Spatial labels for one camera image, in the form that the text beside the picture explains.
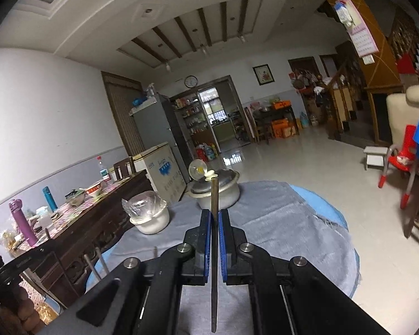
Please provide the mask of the person's left hand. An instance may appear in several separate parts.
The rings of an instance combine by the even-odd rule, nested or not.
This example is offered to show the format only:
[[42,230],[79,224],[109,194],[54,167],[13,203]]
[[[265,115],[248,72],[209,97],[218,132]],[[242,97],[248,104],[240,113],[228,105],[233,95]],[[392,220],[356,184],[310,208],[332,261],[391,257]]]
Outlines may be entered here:
[[12,311],[0,304],[0,317],[9,334],[37,334],[42,331],[46,324],[41,320],[35,310],[35,305],[28,297],[25,288],[19,287],[15,295],[18,298],[19,307]]

